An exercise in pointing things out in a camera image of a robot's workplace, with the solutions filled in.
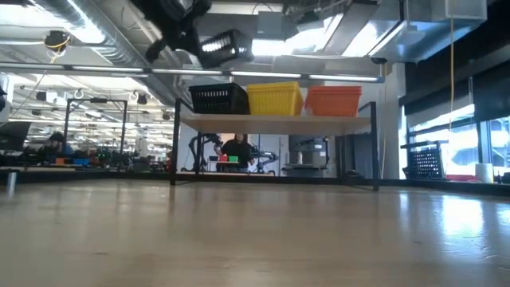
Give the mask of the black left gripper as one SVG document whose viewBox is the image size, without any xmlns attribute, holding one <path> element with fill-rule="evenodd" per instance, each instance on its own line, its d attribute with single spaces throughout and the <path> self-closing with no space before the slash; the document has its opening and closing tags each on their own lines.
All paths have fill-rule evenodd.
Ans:
<svg viewBox="0 0 510 287">
<path fill-rule="evenodd" d="M 193 0 L 188 8 L 176 0 L 131 0 L 146 20 L 159 29 L 162 36 L 145 53 L 153 63 L 168 46 L 200 56 L 202 46 L 196 30 L 196 21 L 211 8 L 210 0 Z"/>
</svg>

